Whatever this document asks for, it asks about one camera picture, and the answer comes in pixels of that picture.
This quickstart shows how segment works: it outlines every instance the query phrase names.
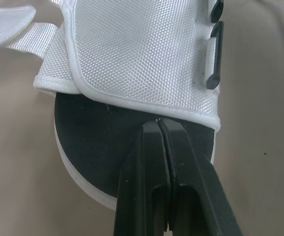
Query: white padded cushion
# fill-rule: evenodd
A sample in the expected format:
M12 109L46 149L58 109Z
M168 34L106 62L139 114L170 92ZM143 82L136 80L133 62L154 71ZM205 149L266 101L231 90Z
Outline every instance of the white padded cushion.
M63 0L74 82L88 98L220 128L206 89L208 1Z

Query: white piping edge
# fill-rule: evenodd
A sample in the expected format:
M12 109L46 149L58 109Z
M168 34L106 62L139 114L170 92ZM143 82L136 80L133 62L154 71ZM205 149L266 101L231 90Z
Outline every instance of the white piping edge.
M55 91L67 94L81 94L71 80L59 79L47 75L36 75L33 87L40 91Z

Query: black plastic clip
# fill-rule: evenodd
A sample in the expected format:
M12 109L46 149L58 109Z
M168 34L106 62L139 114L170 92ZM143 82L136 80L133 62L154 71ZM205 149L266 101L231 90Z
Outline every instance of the black plastic clip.
M156 121L142 126L122 166L114 236L162 236L168 225L170 178Z
M217 0L211 12L211 22L216 23L220 20L223 13L224 0Z
M216 50L214 60L214 72L206 81L207 89L215 89L221 80L221 60L222 60L222 45L223 45L224 22L219 21L215 24L211 37L216 37Z

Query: textured fabric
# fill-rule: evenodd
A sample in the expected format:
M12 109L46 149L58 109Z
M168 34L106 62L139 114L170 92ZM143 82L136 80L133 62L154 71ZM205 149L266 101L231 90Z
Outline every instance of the textured fabric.
M57 141L72 178L89 196L115 209L121 166L139 129L145 122L162 117L95 102L83 95L57 93ZM192 144L211 160L215 131L173 120L182 124Z
M62 4L74 82L88 98L220 128L204 82L213 24L205 0Z
M31 23L35 13L32 6L0 8L0 46L19 35Z
M69 68L67 49L64 44L64 26L57 30L33 86L45 92L80 94Z
M55 36L57 26L50 23L32 23L6 48L24 53L33 53L44 58Z

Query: white fabric rim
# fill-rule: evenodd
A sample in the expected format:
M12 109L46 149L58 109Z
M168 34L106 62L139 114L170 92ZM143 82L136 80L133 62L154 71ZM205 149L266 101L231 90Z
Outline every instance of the white fabric rim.
M10 42L33 20L33 6L0 8L0 45Z
M74 82L78 89L88 98L107 103L119 107L124 107L133 110L144 111L148 113L156 113L168 117L179 118L188 120L191 122L199 123L207 127L211 127L218 131L220 129L220 119L217 116L209 115L205 112L193 109L187 109L182 107L167 106L162 104L154 104L152 102L143 102L131 98L124 98L114 94L106 93L98 90L87 82L82 70L80 68L80 61L77 56L78 50L74 43L75 39L75 6L76 0L72 0L70 3L66 0L60 4L64 16L65 23L65 43L67 47L69 64Z
M55 123L55 135L56 135L56 142L58 145L59 153L62 158L63 164L66 167L69 175L71 178L75 181L75 183L91 198L93 198L95 201L97 201L99 204L102 204L103 206L111 209L116 210L117 206L117 198L112 197L103 191L99 190L92 184L90 184L71 164L68 157L64 153L64 150L60 144L57 130L56 130L56 123Z
M80 94L73 80L63 80L46 75L36 75L33 87L42 92L61 92L68 94Z

